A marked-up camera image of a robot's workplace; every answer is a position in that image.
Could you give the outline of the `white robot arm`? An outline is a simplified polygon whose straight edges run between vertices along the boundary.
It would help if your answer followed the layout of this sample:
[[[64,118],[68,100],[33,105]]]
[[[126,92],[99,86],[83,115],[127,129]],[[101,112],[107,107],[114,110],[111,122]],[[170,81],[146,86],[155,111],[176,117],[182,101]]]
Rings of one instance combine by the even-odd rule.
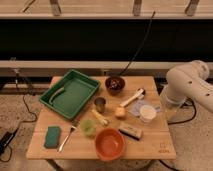
[[[213,85],[206,82],[209,74],[208,65],[200,60],[175,66],[167,72],[167,84],[160,98],[168,121],[176,115],[187,98],[213,113]]]

